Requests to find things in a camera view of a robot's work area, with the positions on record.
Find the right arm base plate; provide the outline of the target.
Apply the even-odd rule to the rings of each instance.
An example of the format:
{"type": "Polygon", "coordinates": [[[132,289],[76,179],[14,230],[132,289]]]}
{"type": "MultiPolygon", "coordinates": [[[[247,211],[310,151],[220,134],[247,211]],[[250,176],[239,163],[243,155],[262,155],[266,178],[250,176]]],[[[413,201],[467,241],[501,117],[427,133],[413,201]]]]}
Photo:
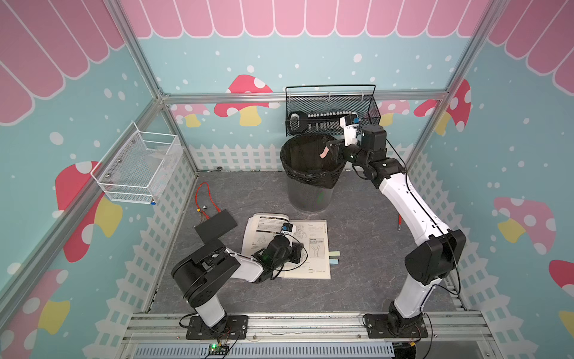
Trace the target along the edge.
{"type": "Polygon", "coordinates": [[[365,314],[363,325],[369,339],[421,340],[428,338],[426,324],[421,315],[403,319],[395,314],[365,314]]]}

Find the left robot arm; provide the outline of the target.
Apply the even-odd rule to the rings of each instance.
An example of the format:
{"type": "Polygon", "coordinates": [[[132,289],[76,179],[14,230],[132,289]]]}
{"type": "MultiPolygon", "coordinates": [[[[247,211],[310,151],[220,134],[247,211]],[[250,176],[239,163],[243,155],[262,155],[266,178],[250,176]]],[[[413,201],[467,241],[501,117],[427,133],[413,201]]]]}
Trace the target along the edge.
{"type": "Polygon", "coordinates": [[[256,284],[272,281],[287,270],[286,264],[299,268],[307,258],[304,245],[288,233],[276,235],[266,248],[250,257],[234,252],[214,239],[177,263],[171,276],[203,324],[219,333],[225,325],[227,312],[217,293],[228,280],[256,284]]]}

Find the sketch tutorial book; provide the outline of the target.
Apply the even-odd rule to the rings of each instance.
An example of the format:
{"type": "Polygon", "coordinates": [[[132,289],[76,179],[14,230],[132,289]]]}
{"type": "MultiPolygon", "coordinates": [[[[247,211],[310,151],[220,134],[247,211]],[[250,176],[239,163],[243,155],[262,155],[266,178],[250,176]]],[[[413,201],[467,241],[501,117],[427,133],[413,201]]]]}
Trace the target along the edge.
{"type": "Polygon", "coordinates": [[[276,278],[328,280],[327,221],[290,220],[287,215],[257,213],[248,218],[240,268],[233,275],[252,283],[276,278]]]}

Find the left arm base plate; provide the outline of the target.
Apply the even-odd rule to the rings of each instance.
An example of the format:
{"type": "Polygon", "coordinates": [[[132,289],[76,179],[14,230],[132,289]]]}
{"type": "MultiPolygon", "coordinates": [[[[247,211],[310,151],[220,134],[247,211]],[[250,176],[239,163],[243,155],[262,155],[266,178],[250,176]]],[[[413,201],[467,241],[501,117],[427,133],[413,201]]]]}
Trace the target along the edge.
{"type": "Polygon", "coordinates": [[[213,328],[207,326],[199,316],[190,318],[185,339],[187,340],[244,340],[247,336],[249,316],[227,316],[213,328]]]}

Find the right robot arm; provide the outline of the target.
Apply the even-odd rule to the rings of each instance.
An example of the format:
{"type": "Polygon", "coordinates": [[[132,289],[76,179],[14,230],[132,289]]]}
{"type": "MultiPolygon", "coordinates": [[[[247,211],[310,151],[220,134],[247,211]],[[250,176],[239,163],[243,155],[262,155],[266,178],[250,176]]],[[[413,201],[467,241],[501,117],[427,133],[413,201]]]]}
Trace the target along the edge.
{"type": "Polygon", "coordinates": [[[333,157],[359,167],[366,179],[396,208],[410,229],[416,247],[405,257],[407,277],[399,295],[383,316],[384,328],[366,318],[366,325],[381,337],[421,334],[424,306],[441,281],[457,269],[466,235],[452,230],[415,190],[403,162],[387,155],[387,133],[379,125],[344,125],[344,138],[327,143],[333,157]]]}

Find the pink sticky note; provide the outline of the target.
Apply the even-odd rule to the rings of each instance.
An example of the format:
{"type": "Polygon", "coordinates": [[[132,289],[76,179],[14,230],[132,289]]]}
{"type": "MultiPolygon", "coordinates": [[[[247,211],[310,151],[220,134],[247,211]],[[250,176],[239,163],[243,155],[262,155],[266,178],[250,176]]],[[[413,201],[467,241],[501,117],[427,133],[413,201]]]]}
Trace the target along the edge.
{"type": "Polygon", "coordinates": [[[324,159],[328,154],[329,154],[330,150],[328,147],[325,147],[324,150],[322,151],[322,153],[319,155],[321,159],[324,159]]]}

